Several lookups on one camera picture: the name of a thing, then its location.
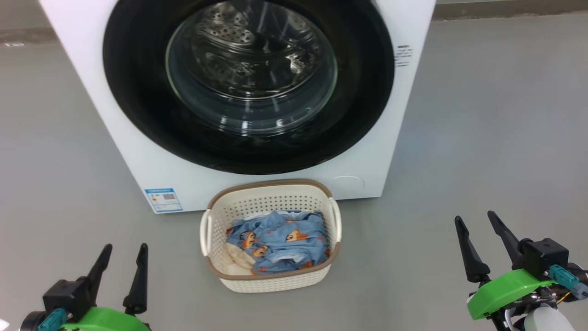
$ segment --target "basket rim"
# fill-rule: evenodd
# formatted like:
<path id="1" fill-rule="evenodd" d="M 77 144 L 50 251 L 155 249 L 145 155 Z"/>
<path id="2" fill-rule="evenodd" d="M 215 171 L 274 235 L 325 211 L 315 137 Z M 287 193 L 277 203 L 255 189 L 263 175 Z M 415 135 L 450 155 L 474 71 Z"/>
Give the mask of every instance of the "basket rim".
<path id="1" fill-rule="evenodd" d="M 233 193 L 233 192 L 237 192 L 237 191 L 244 191 L 244 190 L 248 190 L 250 188 L 259 188 L 259 187 L 267 187 L 267 186 L 286 186 L 286 185 L 314 186 L 314 187 L 320 189 L 321 191 L 323 191 L 327 195 L 327 198 L 333 197 L 333 194 L 325 185 L 323 185 L 322 183 L 320 183 L 316 180 L 312 180 L 312 179 L 285 179 L 285 180 L 258 181 L 256 183 L 250 183 L 250 184 L 229 187 L 225 190 L 218 192 L 218 194 L 212 198 L 211 202 L 208 203 L 208 209 L 212 209 L 212 207 L 215 205 L 215 203 L 220 198 L 222 198 L 223 196 L 225 196 L 229 193 Z"/>
<path id="2" fill-rule="evenodd" d="M 214 198 L 212 198 L 211 202 L 208 204 L 208 209 L 211 210 L 212 207 L 214 207 L 214 205 L 216 204 L 216 202 L 222 198 L 223 196 L 229 194 L 229 193 L 233 193 L 233 192 L 237 192 L 237 191 L 243 191 L 243 190 L 248 190 L 250 188 L 259 188 L 259 187 L 267 187 L 267 186 L 288 186 L 288 185 L 309 185 L 309 186 L 314 186 L 318 189 L 320 189 L 321 191 L 323 191 L 327 198 L 332 198 L 333 194 L 331 193 L 331 191 L 322 183 L 316 181 L 316 180 L 312 180 L 312 179 L 285 179 L 285 180 L 269 180 L 269 181 L 258 181 L 256 183 L 250 183 L 250 184 L 244 184 L 244 185 L 239 185 L 239 186 L 233 186 L 233 187 L 229 187 L 226 190 L 222 190 L 221 192 L 219 192 L 217 195 L 214 196 Z M 212 260 L 209 256 L 205 256 L 205 260 L 206 260 L 206 264 L 208 264 L 208 266 L 210 267 L 210 269 L 212 270 L 212 273 L 215 274 L 216 277 L 219 277 L 221 279 L 226 279 L 226 280 L 264 280 L 264 279 L 277 279 L 277 278 L 284 278 L 284 277 L 291 277 L 291 276 L 298 276 L 301 274 L 306 274 L 306 273 L 311 273 L 311 272 L 317 272 L 319 270 L 322 270 L 328 266 L 331 265 L 331 263 L 333 263 L 333 261 L 335 260 L 335 258 L 337 257 L 337 255 L 339 255 L 339 249 L 340 249 L 340 244 L 341 242 L 337 242 L 335 243 L 335 249 L 333 250 L 333 252 L 331 252 L 331 256 L 327 259 L 327 261 L 325 261 L 322 264 L 319 264 L 317 266 L 313 266 L 310 268 L 305 268 L 305 269 L 300 269 L 300 270 L 294 270 L 291 272 L 283 272 L 283 273 L 275 273 L 275 274 L 259 274 L 259 275 L 247 275 L 247 276 L 234 276 L 234 275 L 229 275 L 229 274 L 224 274 L 222 272 L 220 272 L 219 270 L 217 270 L 214 265 L 212 264 Z"/>
<path id="3" fill-rule="evenodd" d="M 214 267 L 214 265 L 212 264 L 212 260 L 211 260 L 211 258 L 209 256 L 205 256 L 205 260 L 206 260 L 206 264 L 208 264 L 208 266 L 211 268 L 212 273 L 215 274 L 216 277 L 221 278 L 221 279 L 226 279 L 226 280 L 267 280 L 267 279 L 277 279 L 277 278 L 298 276 L 298 275 L 301 275 L 301 274 L 317 272 L 319 270 L 322 270 L 322 269 L 330 266 L 331 263 L 333 263 L 333 261 L 337 257 L 337 255 L 339 255 L 340 245 L 341 245 L 341 242 L 340 241 L 335 244 L 335 249 L 331 253 L 331 256 L 327 259 L 327 261 L 325 261 L 322 264 L 319 264 L 317 266 L 310 267 L 310 268 L 305 268 L 305 269 L 300 269 L 300 270 L 294 270 L 294 271 L 291 271 L 291 272 L 283 272 L 283 273 L 254 274 L 254 275 L 251 275 L 251 276 L 233 276 L 233 275 L 224 274 L 224 273 L 218 271 Z"/>

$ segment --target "basket handle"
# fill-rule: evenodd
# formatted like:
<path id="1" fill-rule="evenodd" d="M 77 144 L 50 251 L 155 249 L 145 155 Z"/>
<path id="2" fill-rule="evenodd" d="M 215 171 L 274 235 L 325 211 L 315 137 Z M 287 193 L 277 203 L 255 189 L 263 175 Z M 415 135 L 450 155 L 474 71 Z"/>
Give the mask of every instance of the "basket handle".
<path id="1" fill-rule="evenodd" d="M 336 242 L 341 241 L 342 229 L 341 229 L 341 211 L 339 210 L 339 205 L 334 198 L 329 198 L 331 210 L 333 211 L 333 215 L 335 216 L 335 231 L 336 231 Z"/>
<path id="2" fill-rule="evenodd" d="M 211 251 L 211 237 L 212 237 L 212 216 L 211 210 L 207 209 L 200 220 L 200 249 L 202 255 L 208 256 Z"/>

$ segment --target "green plastic part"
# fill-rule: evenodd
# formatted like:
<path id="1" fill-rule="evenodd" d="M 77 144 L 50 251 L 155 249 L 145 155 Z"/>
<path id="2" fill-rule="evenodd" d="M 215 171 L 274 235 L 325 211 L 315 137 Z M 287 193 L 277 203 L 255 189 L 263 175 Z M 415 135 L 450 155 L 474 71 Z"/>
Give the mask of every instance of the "green plastic part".
<path id="1" fill-rule="evenodd" d="M 467 309 L 472 319 L 484 319 L 486 315 L 533 293 L 539 287 L 554 283 L 552 280 L 537 280 L 524 269 L 512 270 L 482 285 L 467 303 Z"/>
<path id="2" fill-rule="evenodd" d="M 150 331 L 137 317 L 105 307 L 92 307 L 78 323 L 67 323 L 63 328 L 81 331 Z"/>

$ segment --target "floor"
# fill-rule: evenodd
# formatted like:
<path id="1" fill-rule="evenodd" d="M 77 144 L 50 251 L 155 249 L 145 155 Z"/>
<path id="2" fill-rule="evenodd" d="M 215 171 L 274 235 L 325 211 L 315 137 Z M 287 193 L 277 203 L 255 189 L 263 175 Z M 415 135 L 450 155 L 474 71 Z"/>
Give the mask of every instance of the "floor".
<path id="1" fill-rule="evenodd" d="M 588 16 L 434 22 L 386 189 L 342 201 L 343 246 L 320 284 L 234 294 L 199 252 L 201 213 L 154 215 L 57 44 L 0 49 L 0 318 L 17 330 L 58 279 L 114 245 L 98 303 L 122 308 L 150 247 L 153 330 L 493 330 L 471 321 L 453 218 L 496 277 L 485 214 L 588 266 Z M 564 305 L 578 329 L 588 302 Z"/>

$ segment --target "blue label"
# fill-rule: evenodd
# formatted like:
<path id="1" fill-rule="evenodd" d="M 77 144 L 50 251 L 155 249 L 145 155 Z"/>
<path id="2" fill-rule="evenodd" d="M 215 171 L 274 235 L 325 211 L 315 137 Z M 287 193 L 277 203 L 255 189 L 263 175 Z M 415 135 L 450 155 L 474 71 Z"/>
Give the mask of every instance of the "blue label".
<path id="1" fill-rule="evenodd" d="M 183 210 L 173 188 L 156 188 L 154 190 L 145 190 L 145 193 L 156 213 Z"/>

